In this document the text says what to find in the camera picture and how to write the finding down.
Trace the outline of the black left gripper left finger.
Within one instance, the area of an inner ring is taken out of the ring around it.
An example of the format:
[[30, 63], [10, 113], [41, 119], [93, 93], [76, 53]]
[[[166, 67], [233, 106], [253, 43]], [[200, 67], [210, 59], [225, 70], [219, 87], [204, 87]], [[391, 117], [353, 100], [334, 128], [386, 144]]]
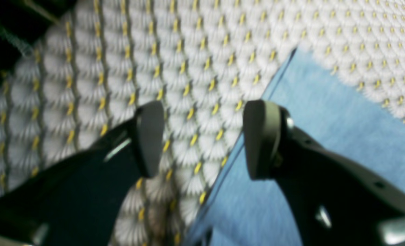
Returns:
[[154, 101], [87, 150], [0, 197], [0, 246], [106, 246], [131, 188], [157, 175], [165, 128]]

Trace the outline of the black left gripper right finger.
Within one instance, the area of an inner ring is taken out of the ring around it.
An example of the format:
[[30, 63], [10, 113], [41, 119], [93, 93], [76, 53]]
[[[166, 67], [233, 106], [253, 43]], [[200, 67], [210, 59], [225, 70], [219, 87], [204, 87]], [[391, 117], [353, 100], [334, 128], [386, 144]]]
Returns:
[[287, 109], [248, 101], [243, 136], [250, 178], [278, 184], [304, 246], [405, 246], [405, 194], [326, 150]]

